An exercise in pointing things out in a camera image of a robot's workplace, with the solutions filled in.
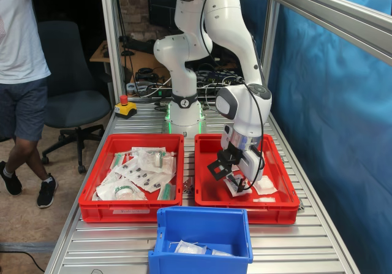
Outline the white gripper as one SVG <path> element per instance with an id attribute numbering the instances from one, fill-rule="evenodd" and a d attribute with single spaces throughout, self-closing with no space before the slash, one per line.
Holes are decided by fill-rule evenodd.
<path id="1" fill-rule="evenodd" d="M 250 183 L 253 181 L 260 181 L 263 176 L 264 158 L 259 151 L 243 151 L 243 155 L 239 160 L 238 168 Z M 228 179 L 234 185 L 238 185 L 238 192 L 243 192 L 246 190 L 247 180 L 245 178 L 240 179 L 238 184 L 234 174 L 231 173 L 228 176 Z"/>

